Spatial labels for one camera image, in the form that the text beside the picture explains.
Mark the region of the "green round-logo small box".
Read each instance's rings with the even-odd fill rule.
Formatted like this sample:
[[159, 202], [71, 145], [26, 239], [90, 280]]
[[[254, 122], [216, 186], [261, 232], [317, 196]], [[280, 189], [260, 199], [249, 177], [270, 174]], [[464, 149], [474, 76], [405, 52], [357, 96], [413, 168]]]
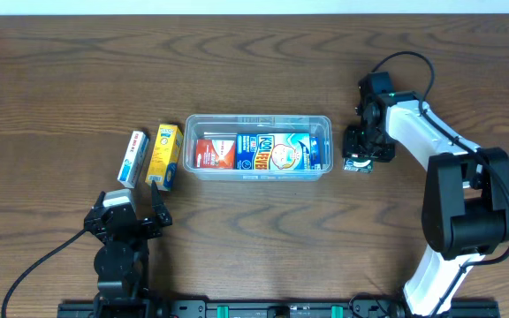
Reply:
[[362, 157], [345, 157], [343, 169], [352, 172], [371, 173], [374, 169], [374, 162]]

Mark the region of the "red white medicine box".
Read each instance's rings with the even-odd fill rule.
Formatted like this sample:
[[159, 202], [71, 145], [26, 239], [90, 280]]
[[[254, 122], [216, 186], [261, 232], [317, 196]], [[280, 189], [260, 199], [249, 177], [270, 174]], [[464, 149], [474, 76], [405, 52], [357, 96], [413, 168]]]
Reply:
[[200, 169], [233, 169], [235, 165], [233, 140], [197, 140], [195, 167]]

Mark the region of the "blue Kool Fever box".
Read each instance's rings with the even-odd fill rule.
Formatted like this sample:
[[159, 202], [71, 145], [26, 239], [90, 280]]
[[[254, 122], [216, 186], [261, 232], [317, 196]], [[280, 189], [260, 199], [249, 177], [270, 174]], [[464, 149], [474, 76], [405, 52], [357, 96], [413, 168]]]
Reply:
[[309, 133], [245, 133], [236, 139], [238, 170], [320, 170], [318, 139]]

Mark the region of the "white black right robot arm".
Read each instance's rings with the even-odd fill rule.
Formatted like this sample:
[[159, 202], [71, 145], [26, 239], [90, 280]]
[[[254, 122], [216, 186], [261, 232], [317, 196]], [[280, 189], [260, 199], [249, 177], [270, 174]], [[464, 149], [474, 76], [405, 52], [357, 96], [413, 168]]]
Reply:
[[509, 156], [463, 139], [414, 91], [398, 92], [388, 72], [359, 82], [361, 121], [346, 128], [344, 168], [370, 173], [397, 145], [426, 170], [422, 231], [427, 247], [399, 300], [352, 299], [354, 317], [498, 317], [491, 300], [456, 300], [474, 267], [509, 256]]

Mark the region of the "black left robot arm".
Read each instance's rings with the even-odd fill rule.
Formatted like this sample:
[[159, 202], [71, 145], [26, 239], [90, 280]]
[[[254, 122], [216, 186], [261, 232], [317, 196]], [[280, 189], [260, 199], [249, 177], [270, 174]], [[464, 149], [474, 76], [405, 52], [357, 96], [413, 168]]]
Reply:
[[154, 214], [140, 219], [132, 192], [122, 189], [99, 194], [84, 218], [84, 229], [103, 243], [94, 260], [98, 275], [96, 317], [153, 317], [162, 312], [162, 302], [148, 291], [148, 241], [163, 235], [172, 225], [156, 183], [152, 183]]

